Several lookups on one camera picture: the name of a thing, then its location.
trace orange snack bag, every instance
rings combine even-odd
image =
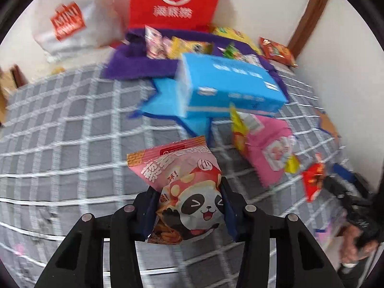
[[[284,45],[260,37],[260,47],[264,51],[267,59],[272,59],[288,66],[297,67],[291,51]]]
[[[223,222],[221,170],[204,136],[132,153],[127,161],[138,176],[161,191],[149,243],[201,239]]]

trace red box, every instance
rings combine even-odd
[[[210,24],[218,0],[131,0],[129,27],[201,30]]]

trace yellow snack bag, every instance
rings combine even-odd
[[[212,34],[247,43],[257,54],[263,54],[262,51],[255,45],[255,43],[253,43],[252,39],[249,36],[235,29],[229,27],[215,27],[212,31]]]
[[[180,59],[183,53],[210,54],[212,50],[213,46],[209,42],[187,41],[173,36],[168,58]]]
[[[285,165],[284,171],[288,173],[295,174],[299,172],[300,169],[300,161],[297,159],[297,157],[292,154],[287,160],[287,164]]]
[[[242,153],[244,156],[247,156],[247,147],[245,141],[249,129],[244,124],[243,120],[240,118],[233,104],[231,104],[229,107],[229,113],[232,120],[232,133],[234,135],[234,145],[240,153]]]

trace gray checkered fabric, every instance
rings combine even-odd
[[[128,119],[137,104],[155,93],[147,80],[100,78],[94,65],[50,76],[20,89],[9,101],[0,140],[0,257],[20,287],[33,287],[44,266],[79,217],[114,213],[147,189],[126,166],[126,155],[189,138],[172,120]],[[286,120],[298,142],[301,170],[321,153],[329,166],[350,168],[343,151],[320,131],[320,108],[312,88],[280,71],[292,102],[277,117]],[[339,204],[326,191],[307,204],[300,173],[285,174],[263,188],[255,171],[232,145],[229,120],[212,124],[211,150],[232,188],[266,213],[293,212],[313,231],[325,227]],[[147,287],[234,288],[243,244],[225,226],[194,243],[165,246],[137,243]],[[270,246],[270,286],[276,249]],[[110,287],[109,243],[104,246],[104,285]]]

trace blue box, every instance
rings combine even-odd
[[[273,116],[287,102],[264,68],[239,60],[183,54],[176,79],[183,117],[229,117],[231,103],[240,112]]]

